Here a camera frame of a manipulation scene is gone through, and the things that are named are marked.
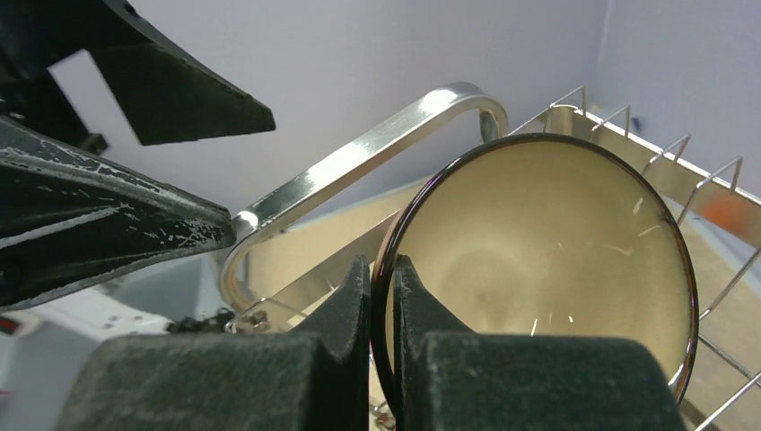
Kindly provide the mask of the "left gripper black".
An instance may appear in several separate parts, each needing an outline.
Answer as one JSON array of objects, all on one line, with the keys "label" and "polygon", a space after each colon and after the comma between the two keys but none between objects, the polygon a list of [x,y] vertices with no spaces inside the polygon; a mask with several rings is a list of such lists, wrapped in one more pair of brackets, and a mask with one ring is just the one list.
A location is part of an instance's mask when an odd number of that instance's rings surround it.
[{"label": "left gripper black", "polygon": [[49,70],[82,50],[143,146],[276,128],[268,106],[196,60],[128,1],[3,1],[3,311],[235,240],[225,207],[95,155],[108,143],[88,130]]}]

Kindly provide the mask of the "stainless steel dish rack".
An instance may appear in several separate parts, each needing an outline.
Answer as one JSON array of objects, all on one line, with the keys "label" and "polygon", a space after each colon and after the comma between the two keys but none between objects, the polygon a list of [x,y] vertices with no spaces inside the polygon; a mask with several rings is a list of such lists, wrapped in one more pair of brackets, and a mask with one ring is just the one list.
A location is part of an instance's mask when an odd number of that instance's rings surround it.
[{"label": "stainless steel dish rack", "polygon": [[[402,208],[273,295],[248,300],[234,270],[286,228],[466,110],[483,142],[411,189]],[[219,288],[229,332],[278,330],[328,291],[328,272],[355,254],[373,262],[375,367],[389,383],[391,270],[410,257],[432,293],[473,329],[613,334],[660,360],[678,397],[696,347],[697,262],[680,226],[689,216],[758,246],[760,200],[682,159],[687,140],[660,148],[585,106],[556,101],[514,132],[503,106],[468,83],[428,92],[286,182],[233,220],[238,234]]]}]

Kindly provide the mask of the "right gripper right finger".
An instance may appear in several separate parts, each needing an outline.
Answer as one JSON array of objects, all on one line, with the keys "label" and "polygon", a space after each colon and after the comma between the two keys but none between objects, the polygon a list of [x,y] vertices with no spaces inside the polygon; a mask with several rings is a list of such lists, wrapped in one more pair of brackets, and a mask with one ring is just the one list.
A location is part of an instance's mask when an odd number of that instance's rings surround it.
[{"label": "right gripper right finger", "polygon": [[626,339],[486,335],[393,272],[400,430],[680,430],[654,357]]}]

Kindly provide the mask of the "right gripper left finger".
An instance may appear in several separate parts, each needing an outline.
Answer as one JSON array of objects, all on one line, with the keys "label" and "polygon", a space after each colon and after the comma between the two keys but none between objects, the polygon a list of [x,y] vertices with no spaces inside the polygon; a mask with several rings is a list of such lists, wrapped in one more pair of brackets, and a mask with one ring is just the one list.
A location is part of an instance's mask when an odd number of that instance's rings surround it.
[{"label": "right gripper left finger", "polygon": [[365,430],[370,268],[285,333],[125,336],[88,357],[59,430]]}]

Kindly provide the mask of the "beige bowl brown rim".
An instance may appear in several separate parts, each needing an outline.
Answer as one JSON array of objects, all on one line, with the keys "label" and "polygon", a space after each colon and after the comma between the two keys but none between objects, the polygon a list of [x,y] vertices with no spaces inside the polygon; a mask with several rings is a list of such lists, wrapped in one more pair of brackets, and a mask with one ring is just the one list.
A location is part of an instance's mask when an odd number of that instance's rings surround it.
[{"label": "beige bowl brown rim", "polygon": [[552,133],[479,145],[393,216],[372,271],[372,352],[387,400],[401,256],[472,330],[633,339],[685,396],[698,330],[686,241],[654,187],[599,145]]}]

